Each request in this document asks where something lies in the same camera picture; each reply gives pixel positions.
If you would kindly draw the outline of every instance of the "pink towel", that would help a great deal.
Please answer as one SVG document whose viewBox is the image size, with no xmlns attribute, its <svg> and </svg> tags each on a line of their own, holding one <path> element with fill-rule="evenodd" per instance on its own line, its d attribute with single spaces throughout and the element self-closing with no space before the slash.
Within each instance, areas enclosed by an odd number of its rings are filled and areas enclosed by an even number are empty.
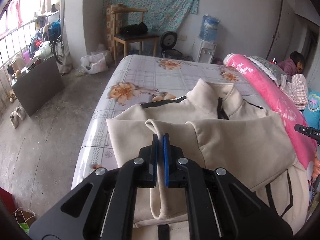
<svg viewBox="0 0 320 240">
<path fill-rule="evenodd" d="M 316 141 L 294 130 L 294 126 L 297 123 L 308 126 L 302 113 L 296 108 L 296 105 L 277 88 L 271 79 L 259 71 L 246 57 L 239 54 L 230 54 L 223 62 L 228 66 L 236 68 L 263 97 L 270 108 L 280 114 L 297 157 L 307 170 L 307 175 L 310 178 L 316 152 Z"/>
</svg>

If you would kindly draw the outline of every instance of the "red box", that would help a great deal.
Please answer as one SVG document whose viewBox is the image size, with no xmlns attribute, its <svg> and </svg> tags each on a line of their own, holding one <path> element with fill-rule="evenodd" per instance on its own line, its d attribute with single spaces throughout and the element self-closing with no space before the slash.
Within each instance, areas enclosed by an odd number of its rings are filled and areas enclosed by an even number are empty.
<svg viewBox="0 0 320 240">
<path fill-rule="evenodd" d="M 13 202 L 12 195 L 9 192 L 5 191 L 3 188 L 0 188 L 0 199 L 2 200 L 3 204 L 10 214 L 17 210 Z"/>
</svg>

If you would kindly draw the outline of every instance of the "black bag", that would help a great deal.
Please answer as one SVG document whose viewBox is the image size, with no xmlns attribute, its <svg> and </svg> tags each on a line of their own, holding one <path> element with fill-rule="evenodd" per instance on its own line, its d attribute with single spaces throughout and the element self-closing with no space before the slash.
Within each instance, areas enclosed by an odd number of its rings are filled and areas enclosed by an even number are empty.
<svg viewBox="0 0 320 240">
<path fill-rule="evenodd" d="M 121 34 L 127 35 L 142 35 L 146 32 L 148 32 L 148 27 L 143 22 L 140 24 L 131 24 L 120 29 Z"/>
</svg>

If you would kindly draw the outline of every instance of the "shoe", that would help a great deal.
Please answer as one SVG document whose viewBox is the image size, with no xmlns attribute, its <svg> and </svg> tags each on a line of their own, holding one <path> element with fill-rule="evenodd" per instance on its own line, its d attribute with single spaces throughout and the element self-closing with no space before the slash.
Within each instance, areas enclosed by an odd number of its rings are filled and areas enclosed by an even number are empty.
<svg viewBox="0 0 320 240">
<path fill-rule="evenodd" d="M 10 93 L 9 98 L 10 98 L 10 102 L 11 103 L 13 103 L 14 97 L 15 97 L 15 94 L 14 93 Z"/>
<path fill-rule="evenodd" d="M 22 106 L 17 106 L 16 108 L 17 115 L 20 117 L 21 120 L 25 119 L 26 117 L 26 112 L 22 108 Z"/>
<path fill-rule="evenodd" d="M 11 121 L 11 124 L 14 128 L 17 128 L 18 125 L 19 125 L 19 121 L 18 121 L 18 115 L 17 115 L 17 112 L 16 111 L 13 111 L 11 114 L 10 114 L 10 121 Z"/>
</svg>

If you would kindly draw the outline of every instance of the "black chair seat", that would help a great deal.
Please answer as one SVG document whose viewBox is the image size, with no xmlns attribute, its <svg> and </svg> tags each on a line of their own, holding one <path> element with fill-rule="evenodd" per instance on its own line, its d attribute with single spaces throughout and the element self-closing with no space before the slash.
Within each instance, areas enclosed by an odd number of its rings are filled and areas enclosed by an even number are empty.
<svg viewBox="0 0 320 240">
<path fill-rule="evenodd" d="M 117 33 L 115 37 L 123 41 L 130 41 L 130 40 L 147 39 L 147 38 L 158 38 L 159 35 L 153 32 L 147 32 L 142 35 L 128 35 L 125 33 Z"/>
</svg>

